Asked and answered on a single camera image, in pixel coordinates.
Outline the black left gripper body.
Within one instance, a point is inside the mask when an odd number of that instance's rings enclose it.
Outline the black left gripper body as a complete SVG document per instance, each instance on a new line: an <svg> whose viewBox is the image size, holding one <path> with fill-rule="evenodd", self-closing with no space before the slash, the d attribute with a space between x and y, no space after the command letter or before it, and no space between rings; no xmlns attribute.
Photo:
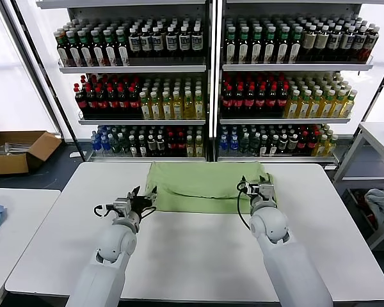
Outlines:
<svg viewBox="0 0 384 307"><path fill-rule="evenodd" d="M136 199L132 199L130 218L135 221L141 221L143 218L156 211L155 202L152 203L146 196L138 196Z"/></svg>

